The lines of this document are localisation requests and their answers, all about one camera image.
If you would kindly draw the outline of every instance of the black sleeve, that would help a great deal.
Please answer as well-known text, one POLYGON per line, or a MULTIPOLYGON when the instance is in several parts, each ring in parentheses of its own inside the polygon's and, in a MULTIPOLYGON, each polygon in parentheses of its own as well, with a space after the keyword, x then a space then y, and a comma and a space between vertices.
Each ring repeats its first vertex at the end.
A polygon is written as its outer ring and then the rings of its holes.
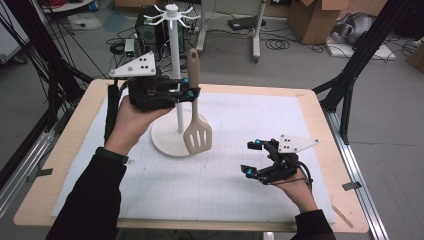
POLYGON ((122 162, 94 155, 46 239, 116 239, 125 171, 122 162))
POLYGON ((296 216, 297 233, 292 240, 335 240, 333 230, 322 210, 296 216))

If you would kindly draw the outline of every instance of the metal rail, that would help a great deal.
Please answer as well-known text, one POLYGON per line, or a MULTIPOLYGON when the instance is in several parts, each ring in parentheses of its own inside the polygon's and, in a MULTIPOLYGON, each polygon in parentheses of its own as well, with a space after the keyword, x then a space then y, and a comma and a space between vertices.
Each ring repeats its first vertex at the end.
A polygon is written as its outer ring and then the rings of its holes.
MULTIPOLYGON (((60 109, 58 112, 58 119, 61 119, 64 115, 63 110, 60 109)), ((22 186, 27 182, 27 178, 33 173, 39 161, 45 157, 50 145, 54 145, 54 141, 57 138, 55 127, 60 126, 60 124, 60 122, 56 123, 50 131, 44 131, 39 135, 18 167, 2 187, 0 191, 0 219, 4 216, 10 204, 18 195, 22 186)))
POLYGON ((362 209, 364 210, 365 217, 367 218, 368 225, 374 239, 388 240, 389 237, 387 236, 386 229, 384 228, 383 222, 381 221, 371 198, 367 184, 365 183, 361 170, 359 169, 358 163, 353 155, 352 148, 344 143, 343 137, 340 135, 340 120, 337 113, 324 110, 324 115, 327 119, 328 125, 330 126, 331 132, 333 133, 334 140, 336 141, 352 182, 358 182, 362 186, 355 191, 359 202, 361 203, 362 209))

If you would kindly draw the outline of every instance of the white spatula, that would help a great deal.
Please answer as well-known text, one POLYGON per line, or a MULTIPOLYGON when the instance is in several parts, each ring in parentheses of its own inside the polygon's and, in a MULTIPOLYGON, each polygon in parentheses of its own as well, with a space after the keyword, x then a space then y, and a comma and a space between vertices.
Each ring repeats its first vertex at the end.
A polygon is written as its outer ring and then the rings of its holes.
MULTIPOLYGON (((187 70, 190 87, 199 86, 199 55, 194 48, 190 49, 187 55, 187 70)), ((199 118, 197 112, 197 99, 192 102, 191 122, 183 134, 183 139, 190 155, 201 153, 212 148, 212 128, 199 118)))

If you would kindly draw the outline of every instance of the human hand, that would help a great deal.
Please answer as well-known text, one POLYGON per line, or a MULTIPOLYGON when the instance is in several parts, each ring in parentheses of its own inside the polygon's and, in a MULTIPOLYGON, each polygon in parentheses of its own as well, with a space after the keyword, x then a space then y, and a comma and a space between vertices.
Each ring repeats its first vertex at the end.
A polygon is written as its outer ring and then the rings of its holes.
POLYGON ((149 125, 171 110, 172 108, 142 112, 131 105, 129 97, 125 96, 118 110, 115 127, 104 148, 124 156, 128 155, 149 125))
POLYGON ((272 185, 283 190, 287 197, 299 208, 300 213, 318 210, 312 192, 300 169, 286 180, 273 182, 272 185))

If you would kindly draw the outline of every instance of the round white base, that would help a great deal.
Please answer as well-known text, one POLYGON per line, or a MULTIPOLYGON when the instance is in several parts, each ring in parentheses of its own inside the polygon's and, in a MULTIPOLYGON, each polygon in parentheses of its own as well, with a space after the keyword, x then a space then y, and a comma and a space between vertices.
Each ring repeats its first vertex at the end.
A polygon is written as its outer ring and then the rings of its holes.
MULTIPOLYGON (((184 131, 191 122, 191 110, 183 110, 184 131)), ((205 118, 199 114, 199 117, 207 122, 205 118)), ((177 110, 174 109, 170 113, 158 118, 152 125, 152 141, 159 151, 173 156, 186 157, 190 156, 183 140, 183 134, 178 132, 177 110)))

